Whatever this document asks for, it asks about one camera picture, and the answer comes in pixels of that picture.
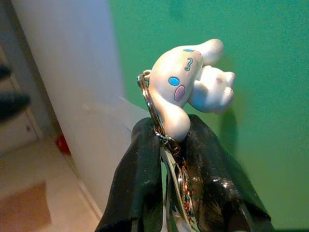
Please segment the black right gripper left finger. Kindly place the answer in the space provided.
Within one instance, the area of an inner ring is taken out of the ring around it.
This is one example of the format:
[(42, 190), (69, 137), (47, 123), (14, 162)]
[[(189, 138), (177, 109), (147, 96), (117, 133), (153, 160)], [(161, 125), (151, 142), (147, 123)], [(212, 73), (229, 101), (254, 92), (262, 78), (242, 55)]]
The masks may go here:
[(131, 144), (114, 173), (97, 232), (159, 232), (163, 226), (160, 144), (154, 123), (136, 123)]

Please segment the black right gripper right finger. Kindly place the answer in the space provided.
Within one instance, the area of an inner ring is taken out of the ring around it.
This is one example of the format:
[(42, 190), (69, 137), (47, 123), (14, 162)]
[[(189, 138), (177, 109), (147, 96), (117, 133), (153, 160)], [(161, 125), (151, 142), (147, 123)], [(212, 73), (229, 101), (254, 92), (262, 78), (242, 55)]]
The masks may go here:
[(249, 178), (198, 116), (183, 143), (197, 227), (201, 232), (272, 232), (271, 217)]

